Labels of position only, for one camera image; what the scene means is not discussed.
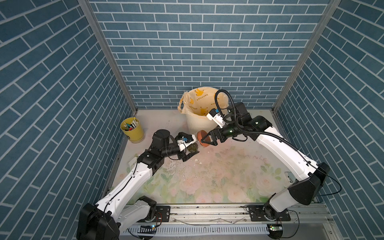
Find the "red-brown jar lid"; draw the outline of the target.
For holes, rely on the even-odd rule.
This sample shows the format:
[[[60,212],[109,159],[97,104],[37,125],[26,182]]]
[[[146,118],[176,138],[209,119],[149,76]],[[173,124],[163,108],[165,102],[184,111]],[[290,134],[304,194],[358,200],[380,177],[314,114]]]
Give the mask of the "red-brown jar lid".
[[[200,130],[197,132],[197,139],[199,141],[199,144],[203,147],[209,147],[210,146],[210,142],[211,142],[211,137],[210,135],[204,131],[204,130]]]

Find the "glass jar with tea leaves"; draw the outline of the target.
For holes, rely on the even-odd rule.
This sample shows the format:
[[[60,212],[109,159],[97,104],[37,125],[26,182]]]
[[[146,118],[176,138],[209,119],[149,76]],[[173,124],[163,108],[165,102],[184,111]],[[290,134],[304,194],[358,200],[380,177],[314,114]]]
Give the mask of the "glass jar with tea leaves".
[[[187,150],[188,150],[189,153],[198,153],[199,152],[199,145],[198,145],[198,143],[190,144],[187,147]]]

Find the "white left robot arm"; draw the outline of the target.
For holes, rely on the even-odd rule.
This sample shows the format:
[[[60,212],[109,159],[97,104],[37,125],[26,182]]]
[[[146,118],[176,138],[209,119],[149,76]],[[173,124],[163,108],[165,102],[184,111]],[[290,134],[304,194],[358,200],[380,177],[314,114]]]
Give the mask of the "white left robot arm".
[[[195,153],[188,146],[197,142],[195,135],[180,132],[176,137],[168,130],[153,134],[152,143],[136,160],[135,167],[104,198],[96,204],[86,204],[80,211],[78,240],[117,240],[120,233],[138,221],[151,221],[156,214],[156,201],[143,196],[131,207],[127,203],[164,164],[165,158],[186,162]]]

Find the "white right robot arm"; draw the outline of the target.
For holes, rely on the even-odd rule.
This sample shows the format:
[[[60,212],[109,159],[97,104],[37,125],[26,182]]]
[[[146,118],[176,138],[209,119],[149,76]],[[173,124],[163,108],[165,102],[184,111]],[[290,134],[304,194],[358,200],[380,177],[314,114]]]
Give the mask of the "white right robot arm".
[[[323,187],[330,167],[326,163],[317,164],[302,154],[266,118],[251,117],[243,103],[227,107],[227,111],[224,115],[218,109],[212,109],[207,114],[217,126],[209,132],[198,132],[200,144],[216,146],[243,135],[267,148],[291,171],[296,179],[294,183],[273,194],[264,204],[262,212],[266,219],[275,221],[296,204],[308,206]]]

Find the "cream trash bin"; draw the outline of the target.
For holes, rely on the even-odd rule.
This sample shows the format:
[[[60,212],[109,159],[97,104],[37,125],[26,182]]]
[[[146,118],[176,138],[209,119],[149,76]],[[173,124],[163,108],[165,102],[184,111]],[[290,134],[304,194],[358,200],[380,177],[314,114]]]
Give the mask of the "cream trash bin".
[[[207,116],[192,116],[183,114],[187,118],[187,126],[190,134],[196,134],[200,130],[206,132],[211,131],[218,125],[214,121],[210,121]]]

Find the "banana print trash bag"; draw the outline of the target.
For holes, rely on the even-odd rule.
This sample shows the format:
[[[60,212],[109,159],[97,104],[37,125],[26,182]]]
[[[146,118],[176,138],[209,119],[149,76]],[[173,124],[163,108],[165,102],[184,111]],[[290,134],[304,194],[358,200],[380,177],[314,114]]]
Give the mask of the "banana print trash bag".
[[[212,109],[218,108],[216,102],[220,108],[226,109],[229,106],[228,96],[219,93],[215,98],[218,91],[216,88],[199,87],[184,92],[178,104],[179,112],[192,116],[206,116]]]

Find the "yellow pen cup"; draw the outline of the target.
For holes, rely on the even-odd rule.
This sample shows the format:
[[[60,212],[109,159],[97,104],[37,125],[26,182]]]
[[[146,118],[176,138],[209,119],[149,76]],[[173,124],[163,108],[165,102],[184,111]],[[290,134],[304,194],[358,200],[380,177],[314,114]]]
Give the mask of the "yellow pen cup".
[[[120,128],[128,139],[134,144],[140,143],[145,138],[142,125],[135,117],[125,119],[121,123]]]

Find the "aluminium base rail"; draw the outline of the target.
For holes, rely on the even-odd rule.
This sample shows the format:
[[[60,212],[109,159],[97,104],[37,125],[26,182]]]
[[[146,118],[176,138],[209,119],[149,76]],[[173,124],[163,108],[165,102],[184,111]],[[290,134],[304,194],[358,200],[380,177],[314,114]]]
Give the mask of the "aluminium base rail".
[[[246,205],[251,204],[157,204],[155,218],[138,221],[145,229],[155,230],[164,225],[240,225],[266,224],[269,235],[211,235],[192,237],[119,236],[118,240],[340,240],[342,238],[335,221],[324,204],[297,205],[287,209],[289,222],[252,222]],[[161,222],[157,216],[159,207],[169,207],[169,221]]]

